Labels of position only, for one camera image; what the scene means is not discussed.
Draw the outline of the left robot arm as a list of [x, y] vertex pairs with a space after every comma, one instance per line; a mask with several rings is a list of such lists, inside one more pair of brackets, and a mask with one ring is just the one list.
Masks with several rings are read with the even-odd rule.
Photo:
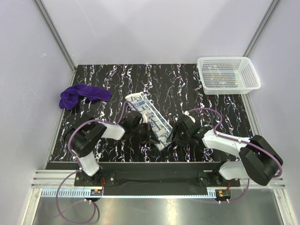
[[64, 135], [63, 141], [92, 186], [101, 181], [100, 166], [94, 157], [94, 148], [100, 139], [122, 140], [137, 137], [141, 143], [160, 144], [150, 122], [139, 112], [131, 112], [117, 124], [89, 116], [80, 118]]

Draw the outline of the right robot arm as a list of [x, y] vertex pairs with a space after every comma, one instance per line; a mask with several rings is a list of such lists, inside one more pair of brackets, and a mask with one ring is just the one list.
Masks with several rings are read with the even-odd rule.
[[226, 135], [203, 127], [191, 116], [179, 117], [167, 141], [180, 146], [204, 146], [237, 157], [237, 161], [223, 162], [213, 173], [214, 183], [219, 186], [232, 179], [251, 179], [266, 186], [282, 173], [283, 160], [262, 136], [243, 138]]

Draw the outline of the purple towel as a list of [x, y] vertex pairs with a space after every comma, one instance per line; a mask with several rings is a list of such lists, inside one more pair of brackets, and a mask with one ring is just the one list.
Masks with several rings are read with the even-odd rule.
[[89, 101], [108, 101], [111, 98], [111, 93], [100, 87], [89, 86], [85, 84], [75, 84], [65, 89], [60, 94], [60, 109], [72, 110], [79, 103], [79, 98], [84, 97]]

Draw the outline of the blue white patterned towel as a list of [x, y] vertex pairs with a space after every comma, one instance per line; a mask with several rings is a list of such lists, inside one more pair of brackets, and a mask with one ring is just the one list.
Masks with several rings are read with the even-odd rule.
[[152, 130], [159, 140], [159, 143], [155, 144], [156, 148], [159, 151], [166, 148], [170, 144], [167, 142], [167, 138], [170, 136], [173, 128], [159, 110], [147, 99], [143, 92], [127, 95], [125, 99], [134, 105], [147, 122], [150, 122]]

